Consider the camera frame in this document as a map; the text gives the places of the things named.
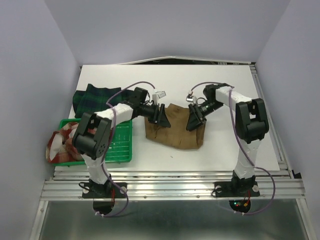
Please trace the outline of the tan pleated skirt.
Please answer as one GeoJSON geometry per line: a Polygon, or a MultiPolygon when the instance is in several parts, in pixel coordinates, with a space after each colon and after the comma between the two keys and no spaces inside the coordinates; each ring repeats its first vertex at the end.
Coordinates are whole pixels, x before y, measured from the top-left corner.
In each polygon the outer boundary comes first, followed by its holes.
{"type": "Polygon", "coordinates": [[[165,114],[171,127],[162,127],[150,123],[147,118],[144,119],[145,137],[148,140],[179,150],[197,150],[203,145],[205,125],[193,131],[186,130],[188,108],[171,103],[165,108],[165,114]]]}

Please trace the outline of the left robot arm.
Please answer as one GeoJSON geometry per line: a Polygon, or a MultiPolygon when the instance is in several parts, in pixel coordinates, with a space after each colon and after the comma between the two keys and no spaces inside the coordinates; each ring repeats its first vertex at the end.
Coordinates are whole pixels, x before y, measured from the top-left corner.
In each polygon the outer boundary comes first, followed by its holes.
{"type": "Polygon", "coordinates": [[[147,95],[146,89],[136,87],[127,99],[116,106],[82,115],[72,137],[72,146],[84,159],[89,172],[88,182],[79,183],[83,198],[111,198],[117,192],[125,193],[124,186],[112,181],[105,163],[117,125],[142,116],[152,124],[171,127],[164,104],[158,104],[155,100],[148,104],[147,95]]]}

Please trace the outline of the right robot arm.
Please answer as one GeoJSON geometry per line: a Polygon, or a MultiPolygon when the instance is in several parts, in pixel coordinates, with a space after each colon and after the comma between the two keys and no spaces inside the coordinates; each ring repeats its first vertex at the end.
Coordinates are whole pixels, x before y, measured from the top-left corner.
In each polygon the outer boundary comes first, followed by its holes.
{"type": "Polygon", "coordinates": [[[237,163],[229,181],[216,181],[212,195],[216,198],[260,195],[255,170],[258,148],[269,132],[265,102],[261,98],[246,97],[227,83],[204,82],[205,101],[197,103],[193,90],[187,94],[189,117],[186,130],[191,132],[203,126],[206,117],[223,106],[229,108],[235,139],[239,146],[237,163]]]}

